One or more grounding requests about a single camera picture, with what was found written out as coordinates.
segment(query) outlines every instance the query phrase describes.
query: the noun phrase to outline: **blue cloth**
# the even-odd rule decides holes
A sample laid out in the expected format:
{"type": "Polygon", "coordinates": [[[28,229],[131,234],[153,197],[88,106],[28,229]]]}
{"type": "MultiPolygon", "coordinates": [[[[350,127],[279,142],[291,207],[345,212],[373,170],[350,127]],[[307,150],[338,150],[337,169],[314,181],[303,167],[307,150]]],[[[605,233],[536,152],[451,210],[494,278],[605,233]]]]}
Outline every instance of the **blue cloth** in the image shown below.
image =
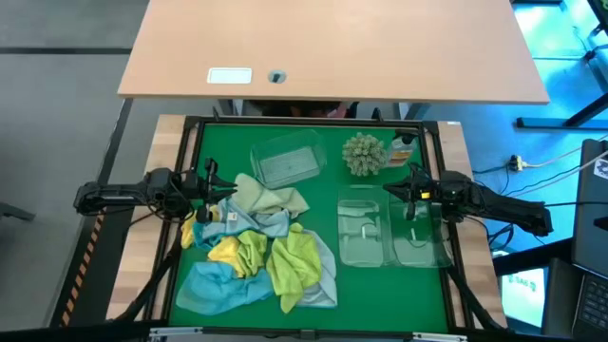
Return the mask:
{"type": "Polygon", "coordinates": [[[210,251],[221,237],[237,236],[246,230],[255,230],[270,238],[285,238],[289,233],[289,212],[284,209],[277,213],[253,214],[249,216],[232,199],[222,199],[218,203],[219,222],[193,226],[195,245],[210,251]]]}
{"type": "Polygon", "coordinates": [[[264,269],[256,276],[240,279],[227,263],[197,262],[181,284],[176,304],[198,314],[213,315],[266,299],[273,293],[273,283],[264,269]]]}

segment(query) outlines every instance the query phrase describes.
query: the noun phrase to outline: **white cable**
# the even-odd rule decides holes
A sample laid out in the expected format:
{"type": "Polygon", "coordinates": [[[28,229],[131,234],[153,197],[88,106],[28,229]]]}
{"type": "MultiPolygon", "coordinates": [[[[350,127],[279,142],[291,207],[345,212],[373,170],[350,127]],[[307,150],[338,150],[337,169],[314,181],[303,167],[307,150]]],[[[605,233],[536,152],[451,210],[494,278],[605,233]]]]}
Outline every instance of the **white cable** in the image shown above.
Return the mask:
{"type": "MultiPolygon", "coordinates": [[[[608,134],[606,134],[605,136],[599,138],[598,142],[601,142],[602,140],[604,140],[606,138],[608,138],[608,134]]],[[[558,156],[558,157],[556,157],[556,158],[554,158],[554,159],[552,159],[550,161],[545,161],[545,162],[540,163],[540,164],[529,164],[529,163],[527,163],[527,162],[524,161],[524,162],[522,162],[522,166],[523,167],[543,167],[543,166],[548,165],[548,164],[550,164],[552,162],[557,162],[558,160],[560,160],[560,159],[562,159],[564,157],[567,157],[567,156],[569,156],[569,155],[571,155],[571,154],[573,154],[573,153],[575,153],[577,151],[580,151],[581,149],[582,149],[582,145],[579,148],[575,148],[575,149],[573,149],[570,152],[566,152],[566,153],[562,154],[561,156],[558,156]]]]}
{"type": "Polygon", "coordinates": [[[606,156],[606,155],[608,155],[608,151],[606,151],[606,152],[604,152],[604,153],[600,154],[599,156],[597,156],[597,157],[593,158],[592,160],[590,160],[590,161],[589,161],[588,163],[586,163],[585,165],[583,165],[583,166],[579,167],[579,168],[578,168],[578,169],[576,169],[576,170],[573,170],[572,172],[570,172],[569,174],[567,174],[567,175],[565,175],[565,176],[563,176],[563,177],[561,177],[561,178],[558,178],[558,179],[556,179],[556,180],[553,180],[553,181],[551,181],[551,182],[549,182],[549,183],[547,183],[547,184],[545,184],[545,185],[543,185],[543,186],[540,186],[540,187],[538,187],[538,188],[534,188],[534,189],[530,189],[530,190],[528,190],[528,191],[524,191],[524,192],[520,193],[519,195],[515,195],[514,197],[519,197],[519,196],[521,196],[521,195],[524,195],[524,194],[527,194],[527,193],[531,193],[532,191],[541,190],[541,189],[543,189],[544,187],[547,187],[547,186],[549,186],[549,185],[553,185],[553,184],[557,183],[558,181],[563,181],[563,180],[567,179],[568,177],[570,177],[570,176],[572,176],[572,175],[574,175],[574,174],[578,174],[578,172],[580,172],[580,171],[584,170],[584,169],[585,169],[587,166],[592,165],[594,162],[596,162],[596,160],[598,160],[598,159],[600,159],[600,158],[602,158],[603,156],[606,156]]]}

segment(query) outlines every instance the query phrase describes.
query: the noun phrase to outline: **yellow cloth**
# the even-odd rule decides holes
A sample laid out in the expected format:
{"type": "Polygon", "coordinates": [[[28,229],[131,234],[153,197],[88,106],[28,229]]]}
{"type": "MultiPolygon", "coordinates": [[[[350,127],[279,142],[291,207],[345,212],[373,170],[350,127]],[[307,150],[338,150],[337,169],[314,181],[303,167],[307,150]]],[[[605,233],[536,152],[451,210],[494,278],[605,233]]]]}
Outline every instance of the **yellow cloth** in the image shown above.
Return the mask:
{"type": "Polygon", "coordinates": [[[222,237],[221,242],[209,252],[207,257],[211,261],[221,261],[232,265],[237,271],[237,276],[243,277],[245,272],[238,262],[239,246],[240,242],[236,237],[222,237]]]}
{"type": "MultiPolygon", "coordinates": [[[[219,222],[219,209],[217,205],[212,205],[209,207],[209,211],[211,212],[211,220],[213,222],[219,222]]],[[[181,225],[181,248],[188,249],[194,243],[194,223],[197,221],[197,212],[194,215],[187,219],[181,225]]]]}
{"type": "Polygon", "coordinates": [[[264,266],[267,238],[254,231],[242,232],[238,238],[222,237],[207,258],[232,265],[238,277],[255,276],[264,266]]]}
{"type": "Polygon", "coordinates": [[[264,267],[264,253],[268,238],[254,231],[245,231],[238,236],[238,263],[245,276],[255,276],[264,267]]]}
{"type": "Polygon", "coordinates": [[[275,294],[281,296],[281,310],[286,314],[307,289],[321,280],[321,260],[314,237],[302,233],[302,225],[289,227],[287,237],[276,238],[266,263],[275,294]]]}
{"type": "Polygon", "coordinates": [[[188,249],[194,243],[192,226],[197,221],[197,213],[181,225],[181,248],[188,249]]]}

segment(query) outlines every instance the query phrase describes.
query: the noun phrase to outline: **gray floor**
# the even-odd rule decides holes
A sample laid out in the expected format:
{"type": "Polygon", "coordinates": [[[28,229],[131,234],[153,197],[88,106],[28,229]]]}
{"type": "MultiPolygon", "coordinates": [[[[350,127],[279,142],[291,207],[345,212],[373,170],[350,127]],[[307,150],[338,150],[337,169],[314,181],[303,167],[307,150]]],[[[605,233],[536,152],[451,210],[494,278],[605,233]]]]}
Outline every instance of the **gray floor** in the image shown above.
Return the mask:
{"type": "MultiPolygon", "coordinates": [[[[4,0],[0,3],[0,46],[129,47],[137,33],[143,0],[4,0]]],[[[567,36],[570,25],[557,16],[567,36]]],[[[550,25],[522,23],[530,44],[543,44],[550,25]]],[[[547,54],[576,55],[577,40],[565,48],[532,48],[547,54]]],[[[0,221],[0,330],[40,327],[60,284],[78,232],[71,207],[75,191],[98,171],[121,101],[116,96],[126,56],[0,56],[0,200],[37,214],[32,223],[0,221]]],[[[434,105],[427,119],[460,121],[475,169],[502,164],[511,154],[543,162],[601,134],[533,132],[513,127],[519,116],[568,117],[601,93],[589,68],[577,61],[537,60],[551,97],[547,106],[434,105]]],[[[137,101],[116,163],[113,181],[136,181],[142,174],[154,125],[160,114],[207,115],[209,101],[137,101]]],[[[364,115],[374,104],[364,104],[364,115]]],[[[383,105],[389,116],[390,106],[383,105]]],[[[511,175],[508,189],[553,175],[579,162],[580,154],[542,169],[511,175]]],[[[495,190],[506,181],[498,172],[479,179],[495,190]]],[[[524,197],[548,202],[576,197],[577,178],[524,197]]],[[[552,209],[552,241],[572,235],[574,208],[552,209]]],[[[499,222],[488,224],[492,231],[499,222]]],[[[522,250],[540,243],[518,231],[511,244],[522,250]]]]}

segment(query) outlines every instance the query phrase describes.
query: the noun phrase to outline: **white label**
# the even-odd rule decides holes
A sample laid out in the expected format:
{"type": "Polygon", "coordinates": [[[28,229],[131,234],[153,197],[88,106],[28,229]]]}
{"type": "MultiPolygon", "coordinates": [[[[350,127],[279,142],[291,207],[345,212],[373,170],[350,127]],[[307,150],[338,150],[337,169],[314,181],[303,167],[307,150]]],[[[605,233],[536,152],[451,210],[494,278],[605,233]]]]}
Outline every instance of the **white label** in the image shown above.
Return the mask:
{"type": "Polygon", "coordinates": [[[207,83],[218,85],[248,85],[253,71],[249,67],[212,67],[207,74],[207,83]]]}
{"type": "Polygon", "coordinates": [[[608,161],[603,159],[596,160],[596,164],[593,165],[593,174],[608,180],[608,161]]]}

